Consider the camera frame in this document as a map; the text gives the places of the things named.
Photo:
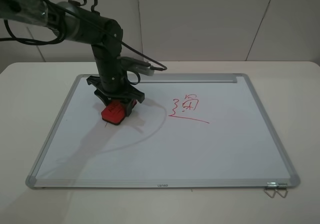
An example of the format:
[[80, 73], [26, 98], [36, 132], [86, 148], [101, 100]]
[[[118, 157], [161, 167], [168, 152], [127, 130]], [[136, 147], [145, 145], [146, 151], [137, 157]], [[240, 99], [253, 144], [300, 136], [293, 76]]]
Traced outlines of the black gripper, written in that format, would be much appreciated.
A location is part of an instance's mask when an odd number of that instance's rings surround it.
[[126, 117], [131, 115], [137, 101], [142, 103], [145, 99], [145, 94], [128, 80], [127, 71], [119, 66], [99, 66], [98, 76], [91, 75], [86, 81], [96, 88], [94, 94], [105, 107], [112, 100], [125, 100], [123, 106]]

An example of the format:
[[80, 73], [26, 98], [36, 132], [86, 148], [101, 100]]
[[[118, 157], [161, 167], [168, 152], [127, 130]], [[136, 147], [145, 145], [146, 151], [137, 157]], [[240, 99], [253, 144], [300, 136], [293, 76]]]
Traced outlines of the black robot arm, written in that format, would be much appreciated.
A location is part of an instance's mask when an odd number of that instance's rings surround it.
[[[129, 116], [136, 103], [144, 101], [145, 95], [134, 88], [127, 75], [128, 71], [137, 74], [130, 65], [138, 64], [138, 60], [121, 56], [122, 47], [126, 45], [123, 30], [117, 21], [102, 17], [95, 10], [98, 0], [94, 0], [91, 10], [83, 9], [85, 3], [74, 0], [60, 3], [49, 0], [0, 1], [0, 17], [9, 34], [1, 41], [32, 46], [54, 45], [65, 40], [88, 44], [92, 47], [99, 76], [90, 76], [87, 82], [96, 88], [94, 93], [105, 106], [117, 102]], [[17, 37], [10, 29], [10, 20], [50, 29], [55, 39], [42, 41]]]

